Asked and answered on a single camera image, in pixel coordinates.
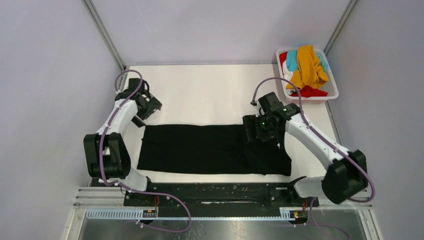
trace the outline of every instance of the gray wall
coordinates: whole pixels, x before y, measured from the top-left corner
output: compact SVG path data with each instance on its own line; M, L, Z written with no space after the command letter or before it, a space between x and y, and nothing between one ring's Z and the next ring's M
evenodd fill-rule
M119 70L79 0L2 0L0 33L0 238L57 240Z
M359 1L328 61L346 145L367 156L385 240L422 239L424 1Z
M349 0L93 0L127 65L274 63L325 48Z

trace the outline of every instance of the teal cloth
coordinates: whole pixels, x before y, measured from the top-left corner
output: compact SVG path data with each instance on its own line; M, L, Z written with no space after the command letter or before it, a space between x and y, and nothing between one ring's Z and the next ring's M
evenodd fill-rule
M285 59L285 64L287 65L287 69L290 72L294 72L299 68L297 56L298 56L298 50L297 49L289 51L287 53L287 58Z
M324 61L322 56L317 55L317 57L319 58L319 64L324 69L324 72L327 73L327 69L329 69L329 64Z

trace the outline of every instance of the white laundry basket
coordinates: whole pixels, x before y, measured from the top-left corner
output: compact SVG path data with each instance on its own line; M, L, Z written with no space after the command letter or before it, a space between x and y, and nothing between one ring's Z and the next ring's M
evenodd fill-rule
M281 78L283 78L283 69L281 67L281 62L280 62L280 54L285 53L285 52L289 52L293 49L279 49L276 52L276 56L277 56L277 62L278 62L278 70L279 70L279 75ZM324 61L328 64L329 62L327 61L326 55L324 54L323 51L314 48L313 49L315 51L315 54L317 56L321 56L322 59L324 59ZM328 93L327 96L311 96L311 97L302 97L302 103L305 104L322 104L325 103L325 101L330 100L330 99L336 99L339 96L339 90L337 90L337 86L336 86L336 82L334 81L334 76L331 72L331 68L330 66L328 66L327 69L327 77L328 77L328 82L326 84L324 84L324 86L320 87L319 89L322 91L326 91ZM283 86L283 92L284 92L284 96L285 96L285 103L289 104L289 103L295 103L295 104L299 104L299 98L297 96L290 96L288 90L286 89L288 83L286 82L282 82L282 86Z

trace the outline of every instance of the table surface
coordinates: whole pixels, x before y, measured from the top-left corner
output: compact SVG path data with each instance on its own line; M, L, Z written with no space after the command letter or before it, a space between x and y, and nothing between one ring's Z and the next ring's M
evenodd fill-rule
M139 71L150 85L150 92L162 103L161 111L152 114L145 123L230 125L242 124L244 115L256 113L250 105L253 92L262 80L279 77L276 64L223 64L223 65L155 65L131 66ZM138 75L129 72L128 78ZM279 80L264 83L256 98L276 92L283 100ZM331 139L335 139L326 105L304 104L309 119ZM131 166L137 169L144 127L130 124L124 142L131 157ZM324 176L318 159L296 138L286 133L285 149L292 159L291 176L277 174L184 174L138 170L155 183L272 183L289 182L301 176Z

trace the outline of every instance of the black cloth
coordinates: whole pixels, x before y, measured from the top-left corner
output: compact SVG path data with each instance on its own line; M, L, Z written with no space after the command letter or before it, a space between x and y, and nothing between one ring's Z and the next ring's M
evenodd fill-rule
M292 160L277 140L245 144L243 125L148 125L137 169L183 174L281 174Z

